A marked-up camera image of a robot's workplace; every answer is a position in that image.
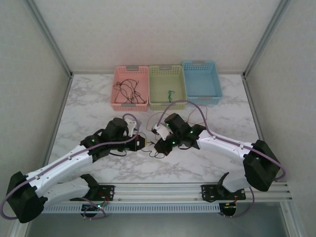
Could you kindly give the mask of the pink plastic basket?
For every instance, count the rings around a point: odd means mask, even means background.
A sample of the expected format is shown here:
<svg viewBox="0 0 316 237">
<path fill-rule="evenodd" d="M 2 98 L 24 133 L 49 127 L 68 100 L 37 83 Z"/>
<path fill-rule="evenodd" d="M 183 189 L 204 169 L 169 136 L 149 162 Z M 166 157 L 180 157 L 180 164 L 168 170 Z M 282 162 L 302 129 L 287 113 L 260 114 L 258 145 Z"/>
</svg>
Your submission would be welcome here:
<svg viewBox="0 0 316 237">
<path fill-rule="evenodd" d="M 115 67 L 110 104 L 114 111 L 146 111 L 149 104 L 149 67 Z"/>
</svg>

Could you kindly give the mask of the aluminium table edge rail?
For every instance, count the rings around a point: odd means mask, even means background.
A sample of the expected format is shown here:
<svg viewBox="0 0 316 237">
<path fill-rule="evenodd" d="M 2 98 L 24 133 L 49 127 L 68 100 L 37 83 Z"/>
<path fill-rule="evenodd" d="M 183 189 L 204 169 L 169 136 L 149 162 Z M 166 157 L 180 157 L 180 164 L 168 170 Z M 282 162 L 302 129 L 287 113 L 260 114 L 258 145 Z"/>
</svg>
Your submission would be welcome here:
<svg viewBox="0 0 316 237">
<path fill-rule="evenodd" d="M 50 136 L 50 140 L 48 142 L 47 148 L 46 148 L 45 153 L 44 153 L 44 157 L 43 157 L 43 161 L 41 163 L 41 167 L 46 166 L 49 163 L 51 152 L 52 152 L 52 149 L 53 149 L 53 146 L 54 146 L 54 143 L 55 143 L 55 139 L 56 139 L 56 136 L 57 136 L 58 128 L 60 126 L 60 122 L 61 122 L 61 119 L 62 119 L 64 108 L 66 106 L 66 102 L 67 102 L 67 99 L 68 99 L 68 96 L 69 96 L 69 92 L 70 92 L 70 89 L 71 89 L 71 86 L 72 86 L 73 78 L 74 78 L 74 74 L 71 73 L 71 75 L 70 75 L 70 77 L 68 79 L 68 82 L 67 82 L 67 86 L 66 86 L 64 95 L 62 97 L 61 105 L 60 105 L 59 110 L 58 110 L 57 118 L 56 118 L 56 121 L 55 121 L 55 124 L 54 124 L 54 127 L 53 127 L 52 134 Z"/>
<path fill-rule="evenodd" d="M 254 124 L 255 124 L 255 128 L 256 128 L 258 137 L 259 137 L 260 140 L 264 141 L 265 140 L 264 134 L 263 134 L 263 131 L 262 131 L 262 128 L 261 128 L 261 125 L 260 125 L 259 117 L 258 117 L 256 108 L 255 108 L 255 105 L 254 105 L 254 102 L 253 102 L 253 98 L 252 98 L 252 95 L 251 95 L 251 91 L 250 91 L 248 82 L 247 82 L 246 77 L 244 75 L 241 75 L 241 78 L 242 78 L 242 83 L 243 83 L 244 90 L 245 90 L 245 93 L 246 93 L 246 97 L 247 97 L 247 100 L 248 100 L 248 103 L 249 103 L 249 106 L 250 106 L 250 110 L 251 110 L 251 113 L 252 113 L 252 117 L 253 117 L 253 120 L 254 120 Z"/>
</svg>

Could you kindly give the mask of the green plastic basket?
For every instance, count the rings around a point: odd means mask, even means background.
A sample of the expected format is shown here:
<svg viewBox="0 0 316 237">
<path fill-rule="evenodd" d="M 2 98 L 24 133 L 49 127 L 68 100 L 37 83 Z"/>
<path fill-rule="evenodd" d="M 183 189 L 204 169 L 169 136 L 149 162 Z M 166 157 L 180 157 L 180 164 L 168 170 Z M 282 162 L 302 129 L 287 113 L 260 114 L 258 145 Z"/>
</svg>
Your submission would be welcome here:
<svg viewBox="0 0 316 237">
<path fill-rule="evenodd" d="M 149 67 L 149 104 L 153 111 L 163 111 L 174 101 L 186 100 L 186 87 L 181 65 Z"/>
</svg>

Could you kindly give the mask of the black control board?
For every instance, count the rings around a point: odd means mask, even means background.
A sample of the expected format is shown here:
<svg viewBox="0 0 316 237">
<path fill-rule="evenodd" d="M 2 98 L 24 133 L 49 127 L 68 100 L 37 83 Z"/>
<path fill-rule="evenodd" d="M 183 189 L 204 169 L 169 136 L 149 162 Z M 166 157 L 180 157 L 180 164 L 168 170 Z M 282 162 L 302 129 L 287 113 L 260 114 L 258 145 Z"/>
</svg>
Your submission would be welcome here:
<svg viewBox="0 0 316 237">
<path fill-rule="evenodd" d="M 227 202 L 220 204 L 220 215 L 223 217 L 232 218 L 237 210 L 237 205 L 235 202 Z"/>
<path fill-rule="evenodd" d="M 101 214 L 102 211 L 98 209 L 97 207 L 91 205 L 91 204 L 83 204 L 81 206 L 81 215 L 83 216 L 84 211 L 86 211 L 85 216 L 87 218 L 93 218 L 97 216 L 98 214 Z"/>
</svg>

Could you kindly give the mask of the black mounting plate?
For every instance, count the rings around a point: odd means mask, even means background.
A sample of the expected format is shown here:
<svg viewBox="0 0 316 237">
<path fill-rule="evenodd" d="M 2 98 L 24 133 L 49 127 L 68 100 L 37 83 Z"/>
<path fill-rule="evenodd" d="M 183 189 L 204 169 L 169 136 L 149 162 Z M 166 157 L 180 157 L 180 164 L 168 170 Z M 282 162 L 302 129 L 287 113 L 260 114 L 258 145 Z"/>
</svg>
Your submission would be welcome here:
<svg viewBox="0 0 316 237">
<path fill-rule="evenodd" d="M 201 197 L 204 201 L 210 202 L 246 200 L 244 189 L 231 193 L 221 185 L 201 185 Z"/>
<path fill-rule="evenodd" d="M 112 201 L 115 194 L 114 185 L 100 185 L 97 194 L 94 198 L 95 201 Z"/>
</svg>

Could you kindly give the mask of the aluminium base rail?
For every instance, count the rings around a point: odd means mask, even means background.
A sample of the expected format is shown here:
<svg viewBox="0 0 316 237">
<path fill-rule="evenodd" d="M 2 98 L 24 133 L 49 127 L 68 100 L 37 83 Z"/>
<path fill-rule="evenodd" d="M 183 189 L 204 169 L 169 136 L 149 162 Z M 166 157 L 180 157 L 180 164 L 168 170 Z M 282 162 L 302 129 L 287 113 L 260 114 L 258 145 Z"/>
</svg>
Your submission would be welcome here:
<svg viewBox="0 0 316 237">
<path fill-rule="evenodd" d="M 92 201 L 101 203 L 103 201 L 94 200 L 100 185 L 115 186 L 113 202 L 191 203 L 204 201 L 201 197 L 201 185 L 204 185 L 203 183 L 100 183 L 90 188 L 87 182 L 81 178 L 67 183 L 56 184 L 39 196 L 45 198 L 45 207 L 67 201 Z M 283 182 L 273 183 L 266 192 L 261 192 L 253 187 L 243 189 L 246 195 L 246 200 L 235 201 L 279 202 L 291 201 L 292 199 L 288 186 Z M 222 200 L 214 202 L 224 203 L 234 201 Z"/>
</svg>

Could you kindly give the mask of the blue plastic basket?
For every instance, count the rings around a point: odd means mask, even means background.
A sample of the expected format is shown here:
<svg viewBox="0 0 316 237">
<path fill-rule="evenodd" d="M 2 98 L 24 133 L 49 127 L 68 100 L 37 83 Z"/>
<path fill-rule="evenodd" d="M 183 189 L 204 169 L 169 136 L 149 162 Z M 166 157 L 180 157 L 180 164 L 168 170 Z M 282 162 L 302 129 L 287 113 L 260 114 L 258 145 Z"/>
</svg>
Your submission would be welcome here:
<svg viewBox="0 0 316 237">
<path fill-rule="evenodd" d="M 198 105 L 217 105 L 223 98 L 214 61 L 183 61 L 187 99 Z"/>
</svg>

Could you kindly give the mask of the aluminium frame post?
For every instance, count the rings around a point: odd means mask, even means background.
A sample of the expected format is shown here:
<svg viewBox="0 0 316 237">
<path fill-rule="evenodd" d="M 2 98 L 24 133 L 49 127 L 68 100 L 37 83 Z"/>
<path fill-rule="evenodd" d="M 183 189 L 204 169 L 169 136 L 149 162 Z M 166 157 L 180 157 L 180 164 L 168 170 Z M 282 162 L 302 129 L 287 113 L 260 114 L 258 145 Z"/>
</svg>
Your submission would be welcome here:
<svg viewBox="0 0 316 237">
<path fill-rule="evenodd" d="M 69 78 L 69 80 L 71 80 L 73 78 L 73 73 L 72 73 L 70 67 L 68 66 L 64 56 L 62 55 L 62 52 L 61 52 L 59 46 L 57 45 L 57 42 L 55 41 L 48 25 L 46 24 L 35 0 L 23 0 L 23 2 L 26 5 L 26 7 L 28 8 L 32 17 L 34 18 L 36 24 L 38 25 L 40 31 L 42 32 L 45 40 L 47 41 L 49 47 L 51 48 L 53 54 L 55 55 L 55 57 L 57 59 L 57 61 L 59 62 L 59 64 L 63 68 L 63 70 L 64 70 L 65 74 L 67 75 L 67 77 Z"/>
<path fill-rule="evenodd" d="M 245 70 L 242 73 L 244 79 L 246 79 L 250 75 L 250 73 L 253 71 L 255 65 L 257 64 L 259 58 L 261 57 L 264 49 L 266 48 L 269 40 L 271 39 L 275 29 L 277 28 L 277 25 L 279 24 L 282 16 L 284 15 L 290 3 L 291 3 L 291 0 L 279 1 L 277 8 L 275 9 L 271 19 L 269 20 L 269 23 L 267 24 L 249 62 L 247 63 L 247 66 L 245 67 Z"/>
</svg>

